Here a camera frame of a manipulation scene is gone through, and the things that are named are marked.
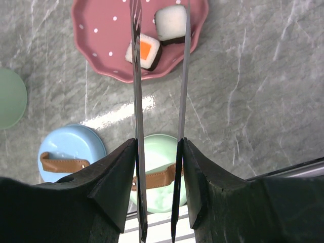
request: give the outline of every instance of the toy sushi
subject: toy sushi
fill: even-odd
[[[158,10],[154,20],[158,39],[163,46],[184,43],[187,10],[183,5],[177,4]]]
[[[148,71],[153,71],[156,69],[162,55],[161,44],[158,40],[144,34],[141,34],[140,38],[141,68]],[[132,42],[127,48],[125,59],[131,63],[133,62]]]

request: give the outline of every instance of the leather handle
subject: leather handle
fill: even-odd
[[[168,186],[174,181],[175,176],[176,176],[176,164],[170,165],[169,167],[167,167],[165,171],[148,174],[145,176],[146,189]],[[136,182],[137,182],[137,178],[136,176],[134,176],[132,181],[132,191],[136,191],[137,188]]]
[[[74,173],[90,165],[85,159],[50,159],[50,154],[44,152],[40,155],[40,162],[44,171],[55,173]]]

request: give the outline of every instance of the green plate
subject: green plate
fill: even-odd
[[[0,68],[0,129],[15,125],[27,105],[27,91],[23,80],[12,70]]]
[[[177,139],[164,134],[144,138],[145,171],[147,174],[164,171],[176,162]],[[165,213],[172,209],[174,182],[169,186],[146,190],[147,210],[151,213]],[[137,193],[131,191],[131,201],[136,204]],[[184,178],[181,178],[180,206],[187,201]]]

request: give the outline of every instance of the marble surface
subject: marble surface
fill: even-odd
[[[324,1],[209,3],[190,59],[185,136],[242,178],[324,156]],[[0,176],[41,182],[41,141],[66,124],[94,128],[108,151],[134,136],[133,86],[96,74],[76,50],[71,5],[0,3],[0,66],[28,90],[21,121],[0,131]],[[181,72],[143,82],[145,135],[177,135]]]

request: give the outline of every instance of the pink plate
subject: pink plate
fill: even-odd
[[[166,6],[188,0],[141,0],[141,32],[157,39],[154,14]],[[191,0],[191,52],[208,14],[208,0]],[[133,82],[132,64],[125,60],[131,41],[129,0],[74,0],[72,10],[74,42],[97,73]],[[161,59],[153,72],[142,70],[142,79],[162,77],[183,60],[184,44],[163,47]]]

